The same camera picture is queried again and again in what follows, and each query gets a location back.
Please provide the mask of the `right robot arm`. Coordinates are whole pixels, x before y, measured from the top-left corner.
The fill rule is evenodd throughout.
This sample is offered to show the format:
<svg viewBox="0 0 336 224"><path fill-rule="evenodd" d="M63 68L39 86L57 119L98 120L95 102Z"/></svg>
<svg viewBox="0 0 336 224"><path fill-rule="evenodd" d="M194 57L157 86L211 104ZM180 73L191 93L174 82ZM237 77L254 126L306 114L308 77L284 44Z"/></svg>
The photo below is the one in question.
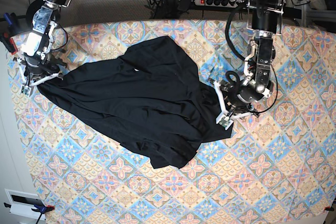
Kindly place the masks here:
<svg viewBox="0 0 336 224"><path fill-rule="evenodd" d="M33 87L51 80L63 78L60 66L67 67L62 59L54 57L54 30L60 27L60 9L69 6L71 0L39 0L41 3L28 20L31 31L21 45L21 56L14 60L19 64L23 84L21 93L28 95Z"/></svg>

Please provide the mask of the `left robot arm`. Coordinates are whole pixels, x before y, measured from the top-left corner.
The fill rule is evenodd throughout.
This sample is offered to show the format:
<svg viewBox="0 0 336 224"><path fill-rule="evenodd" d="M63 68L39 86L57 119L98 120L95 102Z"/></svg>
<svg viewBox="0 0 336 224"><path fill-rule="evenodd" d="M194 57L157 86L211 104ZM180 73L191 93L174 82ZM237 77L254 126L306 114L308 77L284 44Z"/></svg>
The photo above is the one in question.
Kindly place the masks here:
<svg viewBox="0 0 336 224"><path fill-rule="evenodd" d="M272 82L276 72L272 66L276 52L273 37L281 33L285 0L244 0L230 13L225 27L225 38L233 54L243 62L243 76L226 71L224 80L215 80L219 67L212 63L202 65L202 78L213 85L220 106L216 123L228 125L234 119L249 115L260 116L262 111L253 107L254 102L266 100L278 93L278 82ZM242 9L252 14L247 29L253 31L247 45L247 56L241 55L230 39L229 31L233 17Z"/></svg>

